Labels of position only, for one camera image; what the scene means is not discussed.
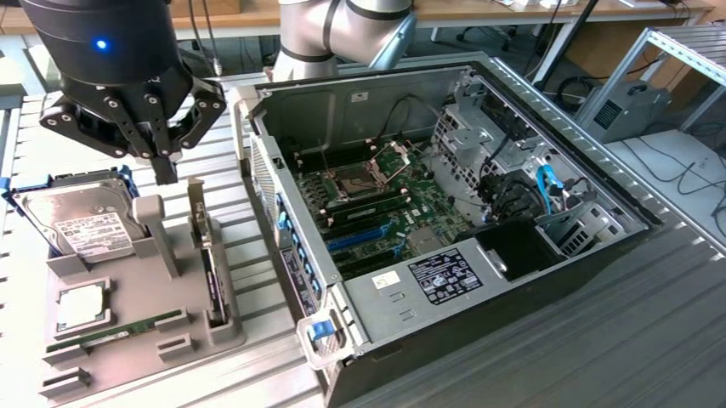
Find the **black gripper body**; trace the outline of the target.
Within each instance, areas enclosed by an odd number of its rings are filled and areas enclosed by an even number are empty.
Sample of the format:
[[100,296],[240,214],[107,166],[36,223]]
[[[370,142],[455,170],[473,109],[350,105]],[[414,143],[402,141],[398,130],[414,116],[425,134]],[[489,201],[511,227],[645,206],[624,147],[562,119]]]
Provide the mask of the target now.
[[167,1],[23,1],[64,77],[123,87],[159,78],[188,90]]

